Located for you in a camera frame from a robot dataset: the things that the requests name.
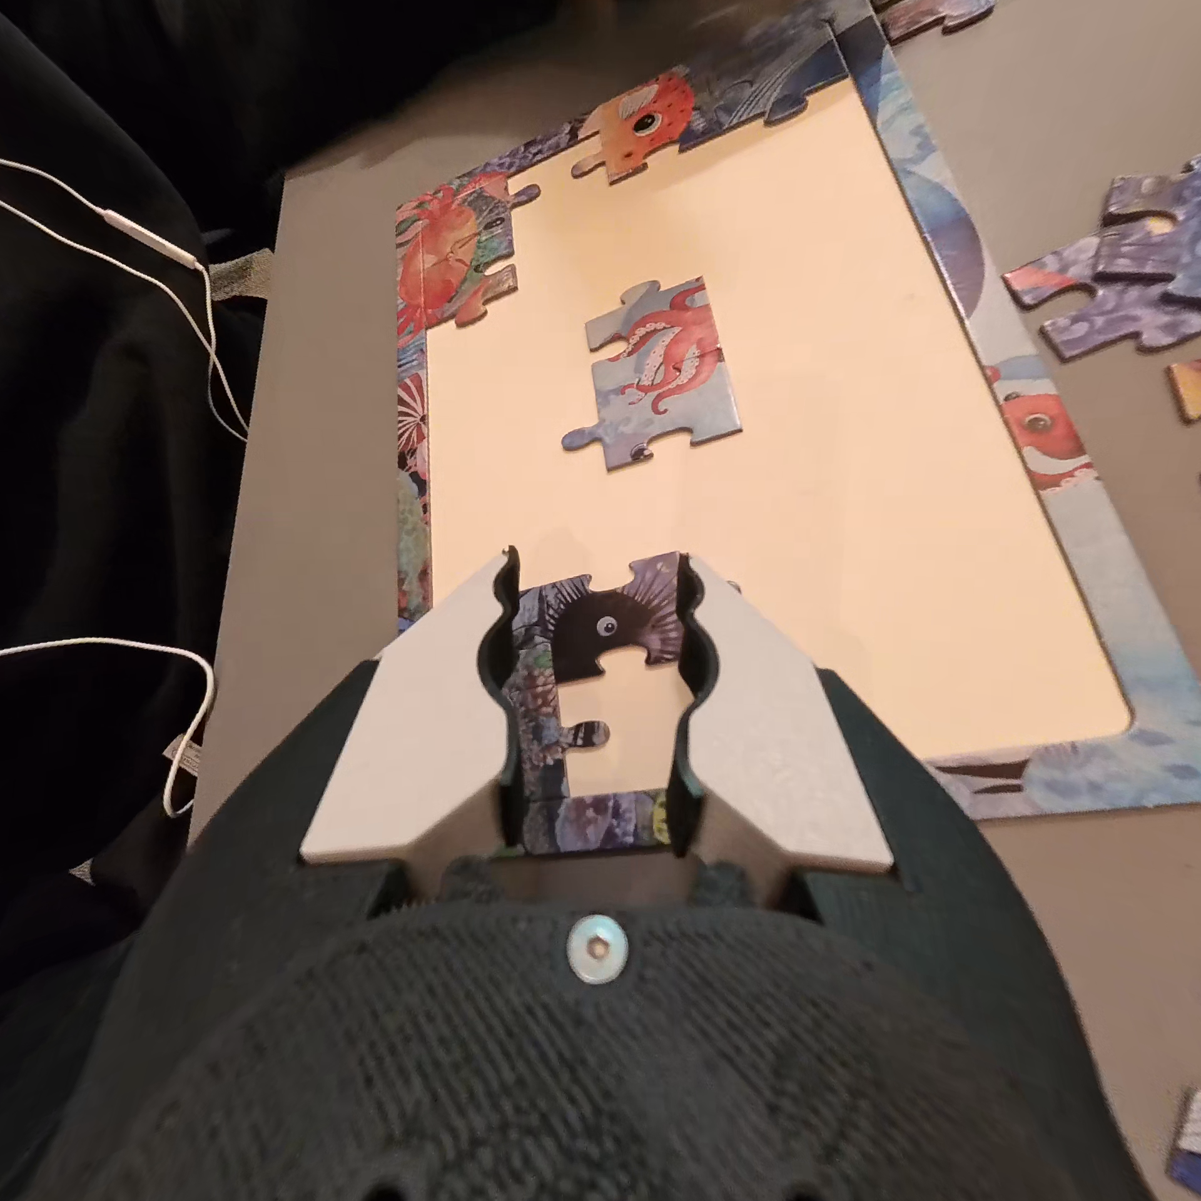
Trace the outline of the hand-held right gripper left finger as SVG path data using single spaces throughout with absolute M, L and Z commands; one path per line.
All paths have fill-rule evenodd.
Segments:
M 394 862 L 420 896 L 458 859 L 521 839 L 521 557 L 490 559 L 378 654 L 300 846 L 310 866 Z

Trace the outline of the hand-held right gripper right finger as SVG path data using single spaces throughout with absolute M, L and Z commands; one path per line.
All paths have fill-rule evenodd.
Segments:
M 690 700 L 668 779 L 678 857 L 743 870 L 758 903 L 801 869 L 886 876 L 883 830 L 813 659 L 697 554 L 681 559 Z

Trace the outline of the black fish puzzle piece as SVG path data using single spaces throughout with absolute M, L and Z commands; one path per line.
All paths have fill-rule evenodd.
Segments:
M 601 677 L 603 656 L 621 649 L 640 649 L 647 666 L 677 663 L 684 640 L 681 553 L 634 560 L 630 570 L 631 579 L 613 590 L 594 590 L 590 574 L 524 590 L 515 646 L 533 650 L 535 664 L 550 669 L 560 684 Z

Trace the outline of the sea print puzzle frame tray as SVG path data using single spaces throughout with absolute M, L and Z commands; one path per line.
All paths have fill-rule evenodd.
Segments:
M 1199 677 L 876 2 L 757 7 L 716 15 L 694 61 L 809 11 L 847 68 L 783 124 L 667 144 L 617 184 L 574 178 L 607 98 L 445 181 L 503 170 L 541 194 L 513 213 L 517 291 L 397 346 L 398 630 L 495 541 L 518 543 L 527 589 L 588 574 L 613 590 L 634 560 L 693 552 L 972 816 L 1197 805 Z M 616 471 L 598 443 L 567 451 L 597 420 L 594 361 L 626 351 L 593 351 L 587 320 L 640 281 L 697 276 L 743 431 L 671 433 Z M 647 746 L 666 719 L 643 717 L 656 733 L 630 736 L 626 785 L 588 779 L 595 749 L 567 752 L 570 796 L 534 805 L 533 849 L 667 842 Z

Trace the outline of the purple coral puzzle piece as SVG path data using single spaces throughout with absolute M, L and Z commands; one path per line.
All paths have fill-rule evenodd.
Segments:
M 505 682 L 505 697 L 518 714 L 527 806 L 565 800 L 570 796 L 567 752 L 605 746 L 611 736 L 608 723 L 585 720 L 563 725 L 551 643 L 545 637 L 535 637 L 518 649 L 515 667 Z

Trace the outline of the red octopus puzzle piece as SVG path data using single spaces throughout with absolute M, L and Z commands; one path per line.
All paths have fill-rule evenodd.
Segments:
M 593 364 L 597 419 L 567 431 L 563 447 L 604 449 L 610 471 L 654 456 L 653 444 L 687 431 L 693 446 L 743 431 L 726 351 L 670 353 L 664 346 Z
M 701 356 L 721 350 L 704 276 L 670 287 L 660 280 L 640 281 L 621 293 L 614 308 L 588 318 L 584 328 L 593 351 L 623 340 L 624 354 L 633 356 L 660 334 L 668 336 L 668 363 L 691 350 Z

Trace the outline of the red crab puzzle piece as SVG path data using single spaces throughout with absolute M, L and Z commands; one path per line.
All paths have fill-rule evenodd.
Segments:
M 503 170 L 477 170 L 397 210 L 401 346 L 448 321 L 470 326 L 517 291 L 513 213 L 540 194 L 538 184 L 513 193 Z

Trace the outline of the scattered heap of loose jigsaw bits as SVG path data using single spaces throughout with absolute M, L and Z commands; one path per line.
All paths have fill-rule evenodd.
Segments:
M 1003 287 L 1063 363 L 1199 338 L 1199 2 L 876 2 Z

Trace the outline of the orange fish puzzle piece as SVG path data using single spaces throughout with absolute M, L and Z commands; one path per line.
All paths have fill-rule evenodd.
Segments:
M 680 141 L 697 104 L 683 65 L 598 104 L 581 128 L 580 140 L 600 138 L 600 147 L 573 165 L 574 178 L 604 168 L 614 185 L 647 167 L 657 150 Z

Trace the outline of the dark blue whale puzzle piece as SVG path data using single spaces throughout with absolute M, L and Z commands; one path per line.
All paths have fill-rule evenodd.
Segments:
M 686 68 L 696 105 L 681 150 L 763 120 L 778 125 L 803 113 L 811 94 L 847 77 L 827 20 L 799 11 L 753 25 Z

